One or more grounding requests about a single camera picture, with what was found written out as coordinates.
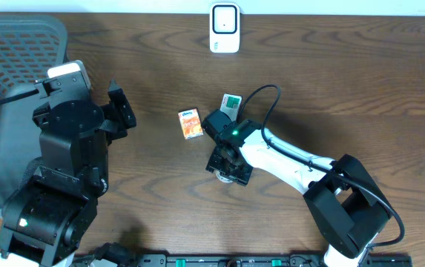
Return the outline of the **green lidded white jar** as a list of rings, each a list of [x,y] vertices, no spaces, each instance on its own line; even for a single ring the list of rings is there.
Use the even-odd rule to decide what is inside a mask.
[[[220,174],[220,172],[215,172],[215,174],[216,174],[217,179],[218,179],[219,181],[221,181],[221,182],[224,182],[224,183],[232,183],[232,182],[233,182],[232,180],[230,180],[230,179],[227,179],[227,178],[223,177],[223,176]]]

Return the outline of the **white green carton box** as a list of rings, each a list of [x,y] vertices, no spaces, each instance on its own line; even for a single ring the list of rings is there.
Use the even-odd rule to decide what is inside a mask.
[[[241,96],[225,93],[223,95],[220,110],[225,113],[231,121],[236,121],[242,99]]]

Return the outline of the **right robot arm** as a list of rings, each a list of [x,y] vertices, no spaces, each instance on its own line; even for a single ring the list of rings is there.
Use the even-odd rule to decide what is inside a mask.
[[[202,121],[216,146],[206,166],[221,179],[247,185],[255,168],[299,191],[329,248],[325,266],[360,266],[392,217],[391,206],[361,162],[303,151],[260,123],[241,123],[215,110]]]

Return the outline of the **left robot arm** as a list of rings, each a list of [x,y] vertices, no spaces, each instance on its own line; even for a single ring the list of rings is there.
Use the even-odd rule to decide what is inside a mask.
[[[68,100],[33,112],[41,156],[1,210],[0,266],[69,266],[108,188],[108,146],[136,127],[123,89],[109,103]]]

